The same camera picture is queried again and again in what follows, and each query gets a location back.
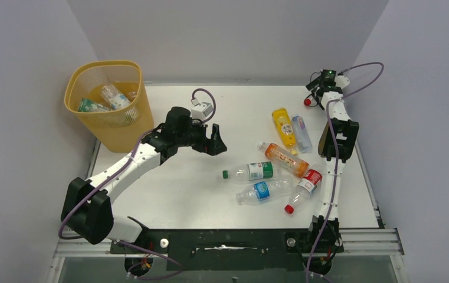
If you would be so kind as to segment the green tea bottle table edge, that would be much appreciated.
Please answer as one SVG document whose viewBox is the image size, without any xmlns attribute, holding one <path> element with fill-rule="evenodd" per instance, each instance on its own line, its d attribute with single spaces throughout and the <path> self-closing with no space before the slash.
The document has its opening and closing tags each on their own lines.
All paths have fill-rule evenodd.
<svg viewBox="0 0 449 283">
<path fill-rule="evenodd" d="M 111 111 L 111 108 L 90 99 L 82 98 L 77 111 L 81 113 L 102 113 Z"/>
</svg>

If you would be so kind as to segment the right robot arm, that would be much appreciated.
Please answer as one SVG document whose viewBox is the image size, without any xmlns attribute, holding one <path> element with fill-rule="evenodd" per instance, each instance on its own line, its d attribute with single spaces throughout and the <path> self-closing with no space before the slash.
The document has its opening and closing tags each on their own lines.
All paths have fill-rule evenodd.
<svg viewBox="0 0 449 283">
<path fill-rule="evenodd" d="M 310 97 L 325 111 L 327 123 L 320 137 L 318 154 L 322 159 L 323 176 L 319 189 L 319 205 L 313 216 L 306 244 L 315 252 L 334 251 L 342 245 L 339 233 L 340 180 L 346 162 L 351 158 L 359 123 L 346 111 L 343 84 L 349 80 L 335 70 L 321 70 L 306 86 Z"/>
</svg>

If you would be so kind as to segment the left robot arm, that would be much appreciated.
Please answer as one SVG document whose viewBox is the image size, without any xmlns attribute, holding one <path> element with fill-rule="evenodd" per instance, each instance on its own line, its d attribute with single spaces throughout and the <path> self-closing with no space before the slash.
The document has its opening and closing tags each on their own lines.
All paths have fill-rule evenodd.
<svg viewBox="0 0 449 283">
<path fill-rule="evenodd" d="M 144 174 L 164 164 L 181 147 L 216 156 L 227 151 L 219 125 L 208 125 L 191 116 L 183 107 L 172 107 L 163 123 L 141 135 L 133 150 L 114 165 L 86 180 L 77 177 L 67 189 L 61 213 L 60 239 L 64 228 L 76 233 L 90 244 L 105 239 L 134 243 L 143 226 L 130 218 L 117 218 L 113 213 L 114 201 Z"/>
</svg>

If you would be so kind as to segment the red cap bottle corner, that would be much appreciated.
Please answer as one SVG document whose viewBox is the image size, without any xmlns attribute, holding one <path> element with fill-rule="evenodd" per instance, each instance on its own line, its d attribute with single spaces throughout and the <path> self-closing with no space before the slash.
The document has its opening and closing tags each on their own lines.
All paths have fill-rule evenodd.
<svg viewBox="0 0 449 283">
<path fill-rule="evenodd" d="M 317 107 L 318 103 L 317 100 L 313 96 L 308 96 L 304 99 L 304 105 L 306 107 Z"/>
</svg>

